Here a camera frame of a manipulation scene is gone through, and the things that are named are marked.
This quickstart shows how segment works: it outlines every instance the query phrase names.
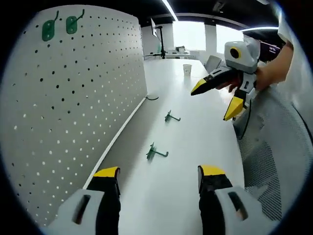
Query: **pegboard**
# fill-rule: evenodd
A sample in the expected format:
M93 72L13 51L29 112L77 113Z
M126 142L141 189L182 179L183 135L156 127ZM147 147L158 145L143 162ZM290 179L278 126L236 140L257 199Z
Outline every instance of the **pegboard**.
M79 17L75 34L66 19ZM42 26L55 22L44 42ZM23 207L48 225L81 188L147 94L138 19L69 5L39 12L12 49L1 84L0 143Z

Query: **black cable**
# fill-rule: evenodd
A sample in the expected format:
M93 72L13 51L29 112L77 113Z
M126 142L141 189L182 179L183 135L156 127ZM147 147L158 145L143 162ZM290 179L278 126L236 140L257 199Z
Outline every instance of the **black cable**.
M249 120L250 120L250 115L251 115L251 99L250 99L250 106L249 106L249 114L248 114L248 119L246 120L246 126L244 128L243 134L241 135L241 137L239 138L239 140L242 140L245 133L246 133L246 128L248 127L249 124Z
M157 98L155 98L155 99L149 99L149 98L146 96L146 99L148 99L148 100L157 100L157 99L158 99L158 97L157 97Z

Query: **green pegboard hook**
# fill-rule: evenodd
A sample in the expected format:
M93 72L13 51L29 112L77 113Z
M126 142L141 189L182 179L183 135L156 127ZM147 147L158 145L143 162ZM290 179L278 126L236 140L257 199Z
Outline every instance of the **green pegboard hook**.
M54 25L58 17L59 17L59 11L57 11L57 15L54 20L49 20L44 23L43 33L42 33L43 41L47 42L54 37Z
M171 111L172 111L172 110L170 110L170 111L167 113L167 115L166 115L166 117L165 117L165 122L167 122L170 118L173 118L173 119L175 119L175 120L177 120L177 121L180 121L180 118L178 119L178 118L173 117L173 116L171 115Z
M67 33L73 34L77 32L77 21L82 18L85 14L85 9L83 9L83 13L80 17L76 18L76 16L69 16L67 18Z
M146 154L148 160L151 160L151 159L153 158L153 156L154 156L155 153L157 153L158 155L164 156L164 157L167 157L167 156L168 156L168 152L166 152L166 154L157 152L157 151L156 151L156 148L154 147L154 145L155 145L155 143L153 142L153 143L150 145L150 150L149 150L149 152Z

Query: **long white desk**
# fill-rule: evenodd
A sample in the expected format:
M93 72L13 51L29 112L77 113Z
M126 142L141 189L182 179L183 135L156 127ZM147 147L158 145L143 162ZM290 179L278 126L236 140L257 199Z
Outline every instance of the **long white desk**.
M183 76L186 63L192 64L191 78ZM216 165L233 185L244 187L235 132L223 121L227 93L190 96L207 75L197 60L153 60L144 66L148 92L159 99L142 104L100 166L121 168L119 233L202 235L197 166ZM169 110L181 121L165 123ZM153 142L157 151L169 151L167 158L147 161Z

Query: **monitor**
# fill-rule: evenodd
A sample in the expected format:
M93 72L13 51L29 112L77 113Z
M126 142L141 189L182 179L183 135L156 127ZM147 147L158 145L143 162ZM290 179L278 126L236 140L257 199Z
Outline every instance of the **monitor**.
M151 28L152 28L152 34L157 37L157 28L156 28L156 23L152 20L151 18Z

